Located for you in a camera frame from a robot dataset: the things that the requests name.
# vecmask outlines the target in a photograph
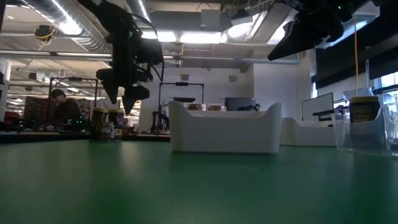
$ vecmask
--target green table surface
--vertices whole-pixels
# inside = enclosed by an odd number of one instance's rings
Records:
[[[166,142],[0,146],[0,223],[398,223],[398,160],[333,148],[173,154]]]

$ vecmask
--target dark jacket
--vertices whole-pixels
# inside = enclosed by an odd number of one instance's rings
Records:
[[[58,105],[55,110],[55,115],[49,123],[53,126],[57,126],[69,119],[79,119],[80,115],[81,113],[77,102],[74,99],[68,98],[64,103]]]

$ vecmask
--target clear plastic container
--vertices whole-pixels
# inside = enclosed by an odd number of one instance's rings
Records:
[[[385,156],[398,156],[398,112],[384,105],[375,120],[350,123],[349,115],[332,116],[338,149]]]

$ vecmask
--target pillar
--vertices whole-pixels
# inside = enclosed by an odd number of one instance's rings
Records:
[[[11,66],[11,61],[0,60],[0,72],[4,75],[2,80],[4,82],[4,85],[0,84],[0,121],[4,121],[4,113],[6,112]]]

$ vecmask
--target person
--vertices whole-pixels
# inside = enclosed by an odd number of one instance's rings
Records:
[[[47,131],[53,131],[56,126],[67,122],[69,119],[79,119],[81,112],[74,99],[67,98],[65,92],[55,89],[51,92],[51,98],[58,102],[54,117],[45,126]]]

